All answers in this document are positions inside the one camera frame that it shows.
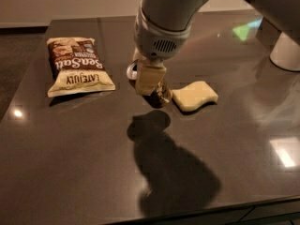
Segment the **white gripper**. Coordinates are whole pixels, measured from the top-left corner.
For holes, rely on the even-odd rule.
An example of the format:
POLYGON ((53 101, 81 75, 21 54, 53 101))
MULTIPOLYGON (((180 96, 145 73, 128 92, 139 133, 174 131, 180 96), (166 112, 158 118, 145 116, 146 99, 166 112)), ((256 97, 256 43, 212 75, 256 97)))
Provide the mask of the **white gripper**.
MULTIPOLYGON (((134 24, 136 48, 132 60, 141 59, 141 55, 148 59, 162 60, 176 56, 188 39, 190 30, 191 26, 183 31, 160 28, 144 15, 140 7, 134 24)), ((142 96, 151 95, 167 71, 162 61, 148 59, 138 61, 135 89, 142 96)))

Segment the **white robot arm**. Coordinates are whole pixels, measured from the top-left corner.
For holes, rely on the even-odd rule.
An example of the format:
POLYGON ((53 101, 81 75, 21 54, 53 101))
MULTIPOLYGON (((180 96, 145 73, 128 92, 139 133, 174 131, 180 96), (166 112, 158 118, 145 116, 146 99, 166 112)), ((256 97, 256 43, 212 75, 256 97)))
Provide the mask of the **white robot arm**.
POLYGON ((300 0, 142 0, 134 24, 138 62, 135 89, 150 95, 163 79, 163 61, 178 54, 199 11, 253 8, 279 30, 270 59, 289 71, 300 69, 300 0))

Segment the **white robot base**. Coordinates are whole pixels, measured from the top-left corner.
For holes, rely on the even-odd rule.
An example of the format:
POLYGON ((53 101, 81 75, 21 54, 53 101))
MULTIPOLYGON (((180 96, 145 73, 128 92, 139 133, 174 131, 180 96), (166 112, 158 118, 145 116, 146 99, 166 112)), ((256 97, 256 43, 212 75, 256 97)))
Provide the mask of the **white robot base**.
POLYGON ((270 53, 270 60, 279 68, 300 71, 300 45, 282 32, 270 53))

